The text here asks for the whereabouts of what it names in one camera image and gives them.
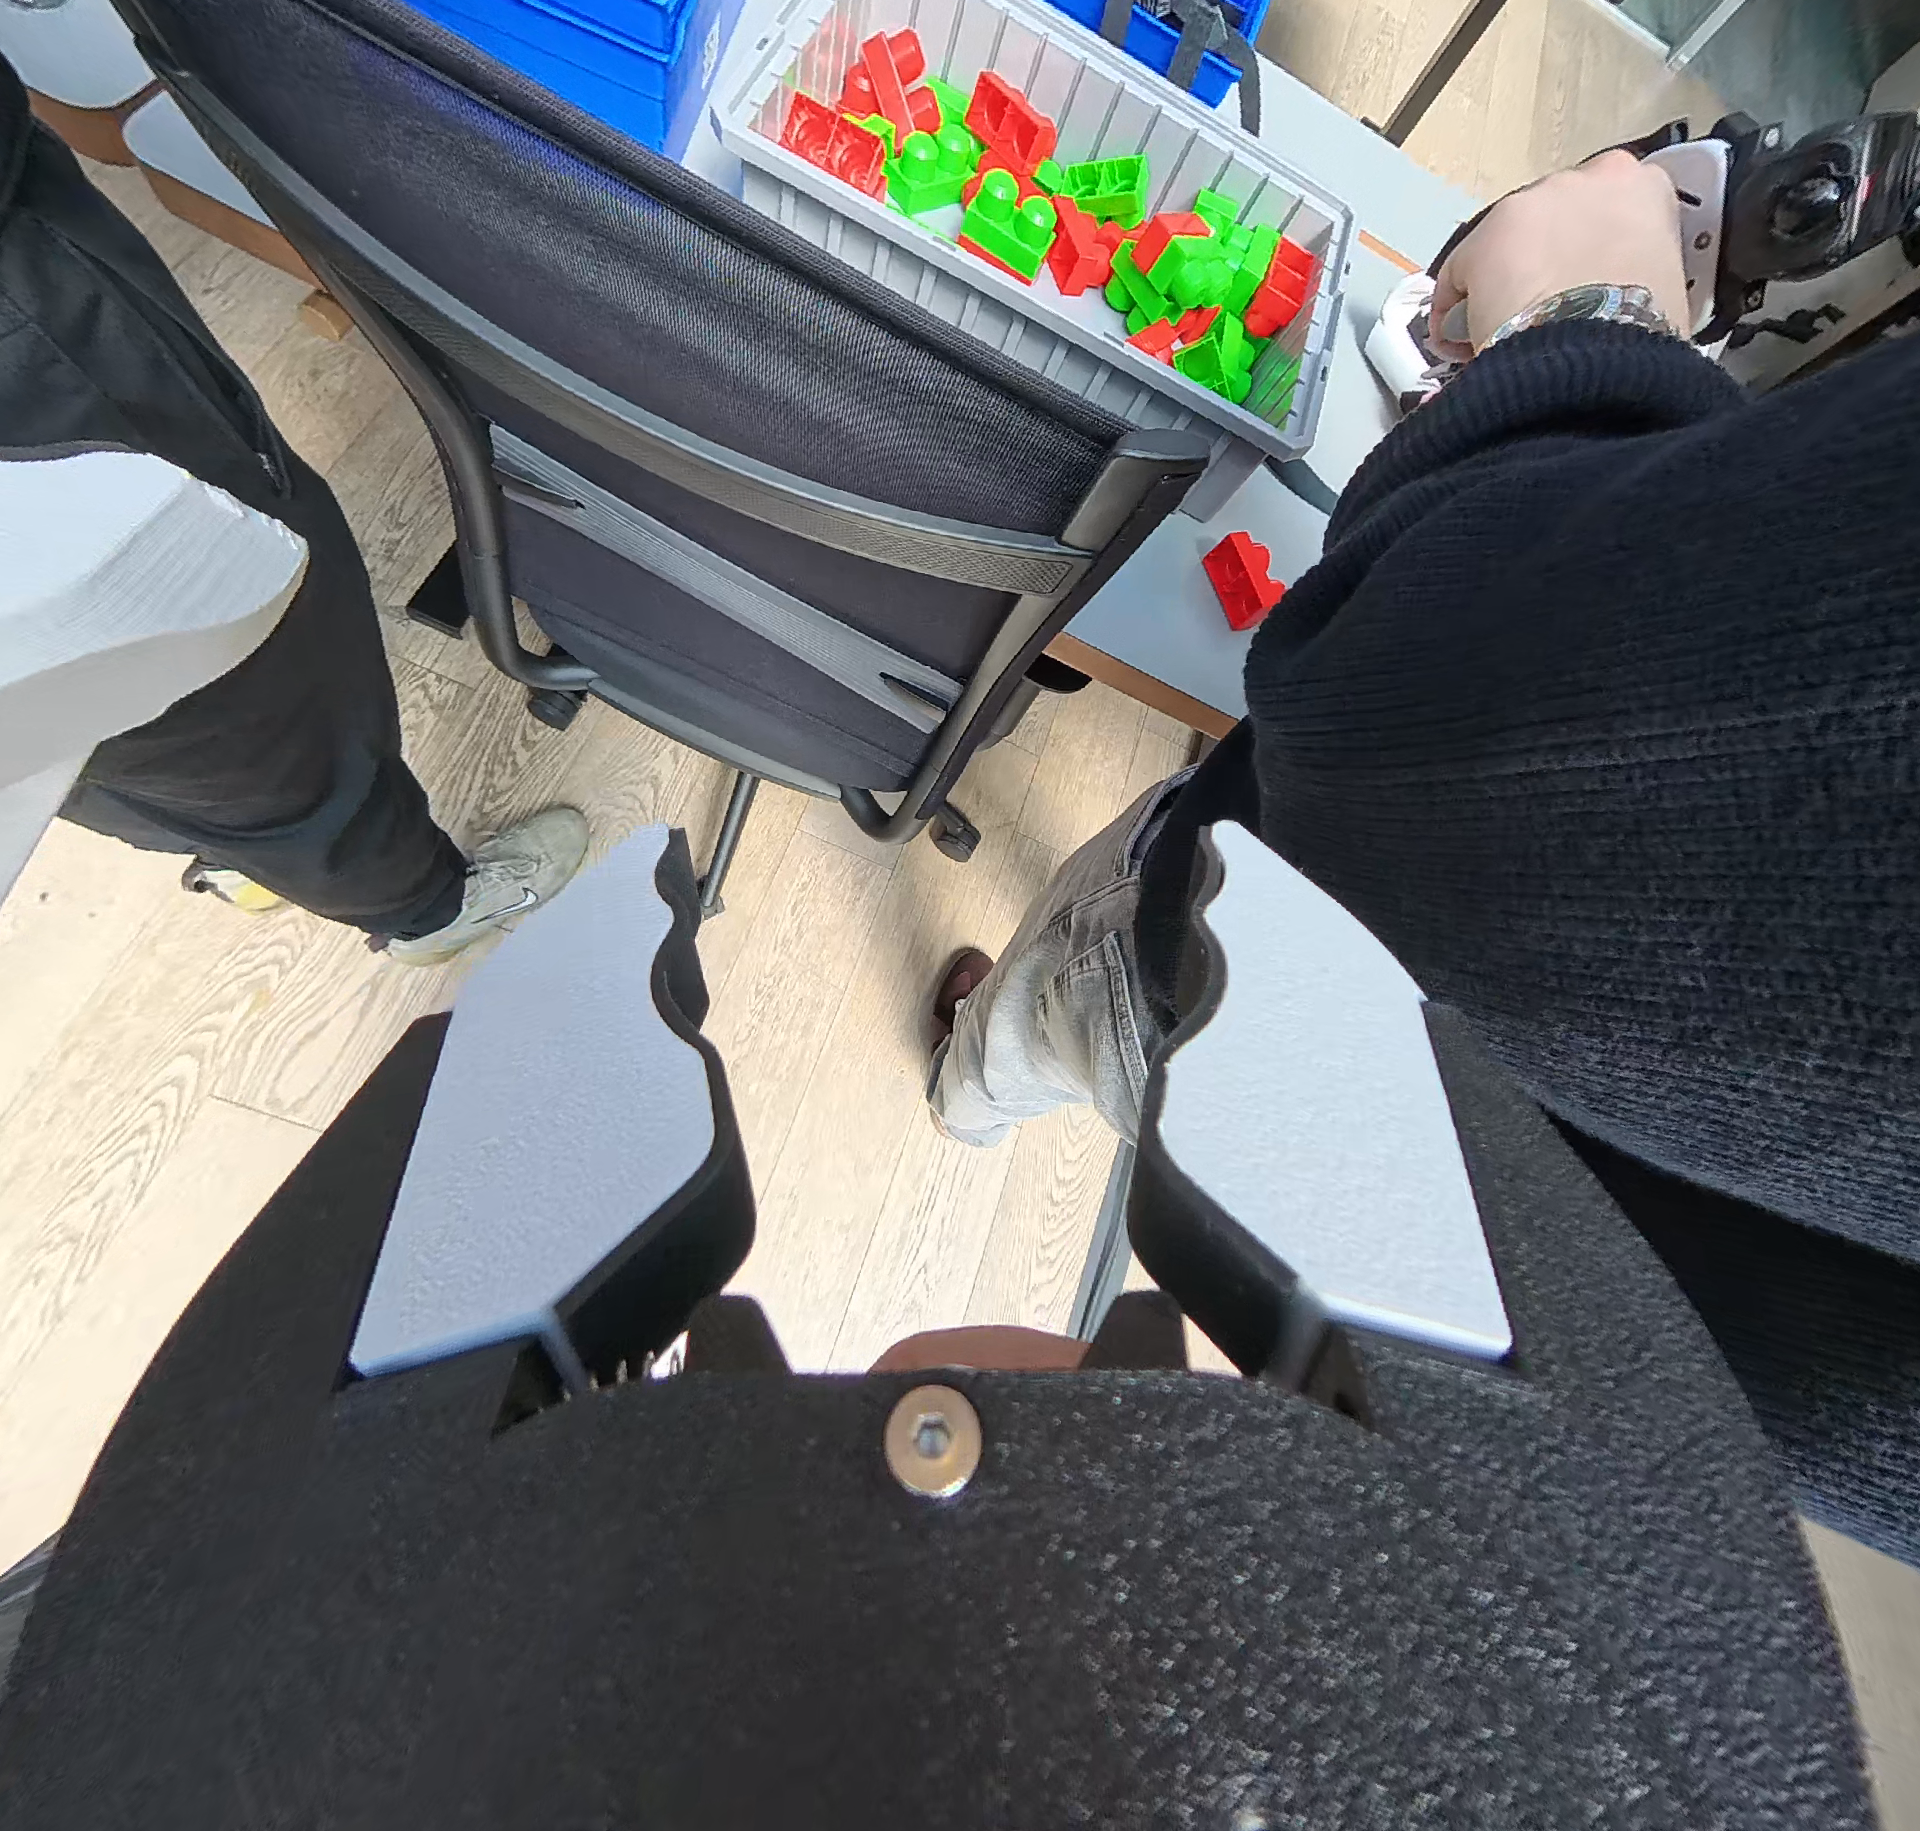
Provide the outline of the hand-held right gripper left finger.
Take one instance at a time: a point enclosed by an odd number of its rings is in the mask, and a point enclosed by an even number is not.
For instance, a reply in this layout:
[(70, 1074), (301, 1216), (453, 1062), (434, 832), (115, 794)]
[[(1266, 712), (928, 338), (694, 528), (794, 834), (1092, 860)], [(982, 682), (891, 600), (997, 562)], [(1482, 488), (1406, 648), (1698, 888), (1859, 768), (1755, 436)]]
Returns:
[(685, 836), (644, 828), (463, 984), (347, 1368), (531, 1348), (564, 1390), (651, 1378), (756, 1238), (705, 1040)]

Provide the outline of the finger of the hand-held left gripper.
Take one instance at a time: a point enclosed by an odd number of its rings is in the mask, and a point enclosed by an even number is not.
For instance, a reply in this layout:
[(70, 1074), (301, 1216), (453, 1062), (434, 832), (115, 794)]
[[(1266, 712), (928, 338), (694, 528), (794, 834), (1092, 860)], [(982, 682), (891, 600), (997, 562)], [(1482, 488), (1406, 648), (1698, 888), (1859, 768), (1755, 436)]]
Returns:
[(106, 740), (241, 664), (305, 544), (138, 452), (4, 452), (1, 890)]

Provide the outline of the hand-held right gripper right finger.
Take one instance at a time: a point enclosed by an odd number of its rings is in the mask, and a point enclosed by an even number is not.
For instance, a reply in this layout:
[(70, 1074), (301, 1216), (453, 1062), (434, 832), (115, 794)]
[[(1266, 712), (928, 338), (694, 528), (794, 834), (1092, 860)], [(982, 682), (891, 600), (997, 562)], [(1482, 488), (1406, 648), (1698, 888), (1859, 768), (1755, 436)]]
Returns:
[(1513, 1326), (1427, 1002), (1233, 822), (1197, 838), (1175, 1030), (1153, 1058), (1132, 1252), (1232, 1368), (1376, 1418), (1370, 1358), (1513, 1382)]

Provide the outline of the grey desk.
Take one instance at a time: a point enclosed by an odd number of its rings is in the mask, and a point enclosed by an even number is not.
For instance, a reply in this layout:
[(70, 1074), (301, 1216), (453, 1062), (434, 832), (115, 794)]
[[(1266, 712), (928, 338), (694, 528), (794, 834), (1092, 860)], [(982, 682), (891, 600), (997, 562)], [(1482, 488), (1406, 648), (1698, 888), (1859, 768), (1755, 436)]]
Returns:
[[(4, 59), (33, 109), (68, 145), (131, 167), (128, 201), (155, 209), (149, 235), (194, 229), (300, 283), (289, 245), (160, 95), (107, 0), (4, 0)], [(1166, 522), (1055, 640), (1055, 654), (1194, 730), (1219, 738), (1244, 710), (1248, 636), (1227, 630), (1201, 578), (1201, 554), (1244, 530), (1297, 578), (1324, 540), (1324, 506), (1398, 420), (1364, 362), (1364, 342), (1404, 277), (1421, 273), (1476, 201), (1274, 65), (1260, 67), (1262, 141), (1354, 215), (1354, 249), (1333, 354), (1306, 456), (1257, 470), (1207, 522)]]

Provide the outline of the red building block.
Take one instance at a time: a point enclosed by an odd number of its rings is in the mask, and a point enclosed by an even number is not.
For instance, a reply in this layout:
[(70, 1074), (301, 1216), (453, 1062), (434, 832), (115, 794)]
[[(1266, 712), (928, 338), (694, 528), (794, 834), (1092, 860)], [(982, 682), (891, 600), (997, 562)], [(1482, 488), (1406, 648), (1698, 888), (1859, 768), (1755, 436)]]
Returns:
[(1235, 634), (1249, 634), (1286, 596), (1286, 582), (1272, 568), (1272, 554), (1244, 530), (1221, 536), (1201, 556), (1217, 610)]

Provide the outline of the black mesh office chair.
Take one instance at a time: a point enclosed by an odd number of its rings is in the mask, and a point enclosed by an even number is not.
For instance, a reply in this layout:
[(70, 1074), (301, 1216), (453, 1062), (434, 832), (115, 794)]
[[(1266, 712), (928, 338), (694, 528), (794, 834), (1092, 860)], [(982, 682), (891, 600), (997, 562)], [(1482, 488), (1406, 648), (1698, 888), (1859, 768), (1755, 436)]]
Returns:
[(462, 610), (528, 710), (594, 698), (966, 862), (951, 794), (1043, 648), (1201, 478), (396, 0), (110, 0), (386, 362)]

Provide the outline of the silver wristwatch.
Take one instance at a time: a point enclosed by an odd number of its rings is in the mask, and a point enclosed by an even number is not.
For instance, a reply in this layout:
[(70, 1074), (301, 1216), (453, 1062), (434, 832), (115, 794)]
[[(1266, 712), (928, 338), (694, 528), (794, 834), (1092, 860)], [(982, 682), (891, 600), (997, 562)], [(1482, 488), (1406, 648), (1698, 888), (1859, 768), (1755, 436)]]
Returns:
[(1692, 342), (1686, 328), (1667, 316), (1667, 310), (1647, 287), (1583, 285), (1557, 290), (1518, 310), (1488, 336), (1479, 352), (1525, 332), (1572, 324), (1617, 326), (1681, 344)]

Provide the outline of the pile of red green blocks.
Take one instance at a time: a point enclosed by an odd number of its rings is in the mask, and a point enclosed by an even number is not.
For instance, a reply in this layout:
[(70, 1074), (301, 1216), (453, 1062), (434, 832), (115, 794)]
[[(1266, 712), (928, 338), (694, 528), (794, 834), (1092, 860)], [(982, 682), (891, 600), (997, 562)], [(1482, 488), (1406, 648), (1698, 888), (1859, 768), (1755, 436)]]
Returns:
[(912, 29), (869, 35), (840, 89), (789, 101), (779, 147), (919, 225), (957, 213), (955, 247), (1020, 285), (1102, 296), (1143, 356), (1246, 404), (1272, 338), (1306, 306), (1315, 263), (1200, 191), (1150, 213), (1143, 157), (1064, 165), (1058, 125), (1001, 77), (930, 73)]

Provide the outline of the grey plastic bin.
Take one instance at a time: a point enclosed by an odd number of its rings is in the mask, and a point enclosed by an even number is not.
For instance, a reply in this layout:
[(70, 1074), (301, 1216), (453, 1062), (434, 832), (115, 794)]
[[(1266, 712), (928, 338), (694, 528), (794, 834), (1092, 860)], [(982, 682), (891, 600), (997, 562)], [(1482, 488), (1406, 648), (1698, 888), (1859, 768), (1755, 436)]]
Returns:
[[(1246, 404), (1227, 404), (1136, 350), (1087, 292), (1020, 285), (955, 247), (957, 213), (915, 223), (779, 147), (792, 99), (825, 103), (873, 33), (912, 29), (928, 71), (969, 89), (993, 73), (1060, 129), (1060, 161), (1143, 157), (1150, 213), (1214, 191), (1241, 223), (1314, 261), (1306, 306), (1269, 340)], [(1210, 522), (1264, 464), (1303, 458), (1331, 372), (1354, 215), (1264, 143), (1207, 113), (1038, 0), (784, 0), (734, 43), (711, 91), (711, 131), (739, 161), (743, 203), (990, 350), (1136, 428), (1188, 428), (1212, 446), (1181, 512)]]

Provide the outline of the black metal leg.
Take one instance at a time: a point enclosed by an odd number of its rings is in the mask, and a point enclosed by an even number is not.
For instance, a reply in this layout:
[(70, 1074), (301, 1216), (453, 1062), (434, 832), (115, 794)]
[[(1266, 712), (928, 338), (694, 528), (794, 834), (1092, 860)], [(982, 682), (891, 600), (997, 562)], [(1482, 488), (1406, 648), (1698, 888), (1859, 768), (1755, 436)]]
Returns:
[(1388, 145), (1404, 149), (1508, 3), (1472, 0), (1385, 123), (1370, 129)]

